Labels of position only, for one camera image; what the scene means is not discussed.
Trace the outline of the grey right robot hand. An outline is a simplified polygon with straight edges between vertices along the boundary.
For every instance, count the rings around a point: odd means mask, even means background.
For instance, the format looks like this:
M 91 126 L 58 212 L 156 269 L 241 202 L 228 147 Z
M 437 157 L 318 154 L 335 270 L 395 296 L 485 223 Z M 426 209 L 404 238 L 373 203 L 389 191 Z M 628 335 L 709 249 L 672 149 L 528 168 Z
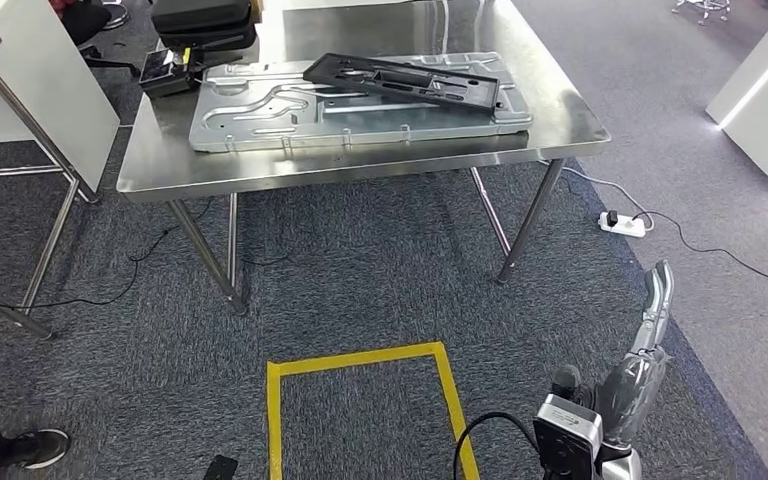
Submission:
M 654 404 L 670 356 L 662 346 L 674 293 L 669 263 L 661 260 L 645 275 L 647 300 L 641 324 L 628 352 L 597 385 L 597 412 L 603 443 L 625 450 Z

